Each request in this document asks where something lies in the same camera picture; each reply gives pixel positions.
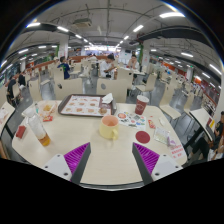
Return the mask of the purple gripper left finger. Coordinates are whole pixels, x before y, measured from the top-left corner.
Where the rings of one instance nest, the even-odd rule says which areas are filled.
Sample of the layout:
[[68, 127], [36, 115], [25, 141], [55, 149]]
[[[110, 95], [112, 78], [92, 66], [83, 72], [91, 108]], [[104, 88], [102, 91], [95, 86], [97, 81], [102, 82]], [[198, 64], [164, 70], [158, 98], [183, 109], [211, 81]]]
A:
[[79, 185], [90, 153], [91, 145], [85, 143], [65, 155], [56, 154], [43, 166], [43, 169]]

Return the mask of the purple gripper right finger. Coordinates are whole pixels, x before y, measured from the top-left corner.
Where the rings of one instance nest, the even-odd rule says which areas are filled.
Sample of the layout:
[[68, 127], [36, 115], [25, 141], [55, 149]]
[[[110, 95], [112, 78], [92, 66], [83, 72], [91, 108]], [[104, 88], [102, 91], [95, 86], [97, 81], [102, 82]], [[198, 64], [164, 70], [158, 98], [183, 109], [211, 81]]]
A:
[[140, 175], [145, 185], [182, 169], [182, 166], [169, 155], [159, 155], [137, 143], [133, 144], [132, 153], [135, 157]]

